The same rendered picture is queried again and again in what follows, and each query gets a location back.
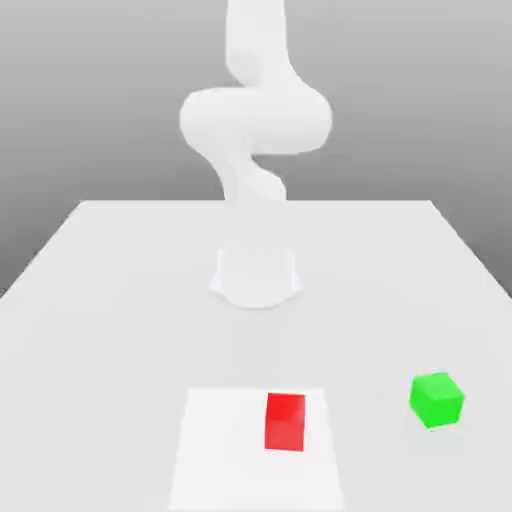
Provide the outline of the small red cube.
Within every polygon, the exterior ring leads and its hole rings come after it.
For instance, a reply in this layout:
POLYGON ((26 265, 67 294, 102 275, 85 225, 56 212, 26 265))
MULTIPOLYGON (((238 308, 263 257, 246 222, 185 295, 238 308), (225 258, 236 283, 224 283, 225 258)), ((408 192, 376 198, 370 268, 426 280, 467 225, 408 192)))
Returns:
POLYGON ((264 431, 267 450, 304 451, 305 405, 303 394, 267 395, 264 431))

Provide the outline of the small green cube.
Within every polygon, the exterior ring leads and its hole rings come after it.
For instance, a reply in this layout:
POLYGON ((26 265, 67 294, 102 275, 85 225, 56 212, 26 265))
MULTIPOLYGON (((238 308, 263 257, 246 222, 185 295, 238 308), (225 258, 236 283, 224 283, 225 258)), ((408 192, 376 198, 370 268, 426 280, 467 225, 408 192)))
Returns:
POLYGON ((409 405, 427 429, 456 424, 465 401, 464 392, 447 372, 415 376, 409 405))

